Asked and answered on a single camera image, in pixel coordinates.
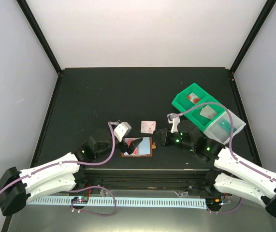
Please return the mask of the white card with magnetic stripe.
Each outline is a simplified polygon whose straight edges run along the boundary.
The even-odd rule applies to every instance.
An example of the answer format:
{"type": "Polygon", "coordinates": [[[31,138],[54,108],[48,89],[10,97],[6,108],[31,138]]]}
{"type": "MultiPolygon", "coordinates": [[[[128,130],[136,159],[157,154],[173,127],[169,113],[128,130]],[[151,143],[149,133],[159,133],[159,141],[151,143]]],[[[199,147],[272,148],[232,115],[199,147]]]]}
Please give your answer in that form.
{"type": "Polygon", "coordinates": [[[218,113],[212,107],[210,107],[209,105],[206,105],[202,107],[199,115],[209,120],[212,120],[218,115],[218,113]]]}

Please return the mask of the white card pink flowers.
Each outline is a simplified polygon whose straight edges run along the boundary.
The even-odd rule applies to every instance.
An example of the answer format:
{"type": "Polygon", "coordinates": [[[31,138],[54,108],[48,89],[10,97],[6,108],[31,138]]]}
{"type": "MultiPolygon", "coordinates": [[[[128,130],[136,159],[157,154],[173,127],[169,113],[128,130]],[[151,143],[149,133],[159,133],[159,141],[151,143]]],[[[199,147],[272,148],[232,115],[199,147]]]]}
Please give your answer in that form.
{"type": "Polygon", "coordinates": [[[141,133],[153,134],[156,130],[156,121],[141,121],[141,133]]]}

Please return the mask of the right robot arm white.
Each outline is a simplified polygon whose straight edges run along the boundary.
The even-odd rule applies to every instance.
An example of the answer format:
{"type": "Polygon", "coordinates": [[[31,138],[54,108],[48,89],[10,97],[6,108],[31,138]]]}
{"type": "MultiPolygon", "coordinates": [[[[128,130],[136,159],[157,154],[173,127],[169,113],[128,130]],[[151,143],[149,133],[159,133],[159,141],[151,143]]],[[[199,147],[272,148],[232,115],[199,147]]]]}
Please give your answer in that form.
{"type": "Polygon", "coordinates": [[[209,195],[216,192],[236,195],[262,206],[276,218],[276,173],[231,152],[225,145],[208,138],[190,120],[172,129],[154,132],[162,146],[175,145],[192,153],[199,161],[213,162],[218,171],[203,182],[209,195]]]}

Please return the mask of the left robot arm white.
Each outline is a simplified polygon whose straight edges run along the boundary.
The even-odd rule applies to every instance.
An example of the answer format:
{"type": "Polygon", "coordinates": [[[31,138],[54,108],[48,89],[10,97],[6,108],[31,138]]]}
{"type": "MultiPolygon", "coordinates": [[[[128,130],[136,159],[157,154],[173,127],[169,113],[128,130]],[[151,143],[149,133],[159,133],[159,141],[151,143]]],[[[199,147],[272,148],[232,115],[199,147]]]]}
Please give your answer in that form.
{"type": "Polygon", "coordinates": [[[83,192],[87,181],[82,166],[94,166],[93,160],[100,154],[116,149],[132,154],[142,138],[127,143],[124,136],[114,131],[96,130],[76,151],[46,164],[19,171],[7,169],[0,178],[0,210],[3,216],[11,216],[26,204],[43,196],[64,191],[83,192]]]}

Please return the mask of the brown leather card holder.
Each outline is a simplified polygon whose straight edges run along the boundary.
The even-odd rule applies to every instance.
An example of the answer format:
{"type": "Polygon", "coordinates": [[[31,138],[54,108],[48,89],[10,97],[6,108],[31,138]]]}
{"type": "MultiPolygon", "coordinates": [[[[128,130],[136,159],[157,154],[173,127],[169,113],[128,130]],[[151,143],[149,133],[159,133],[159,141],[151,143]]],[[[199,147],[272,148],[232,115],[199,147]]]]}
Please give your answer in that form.
{"type": "Polygon", "coordinates": [[[121,153],[122,157],[152,157],[153,149],[156,149],[156,144],[152,141],[151,137],[142,137],[143,141],[138,145],[136,154],[128,155],[121,153]]]}

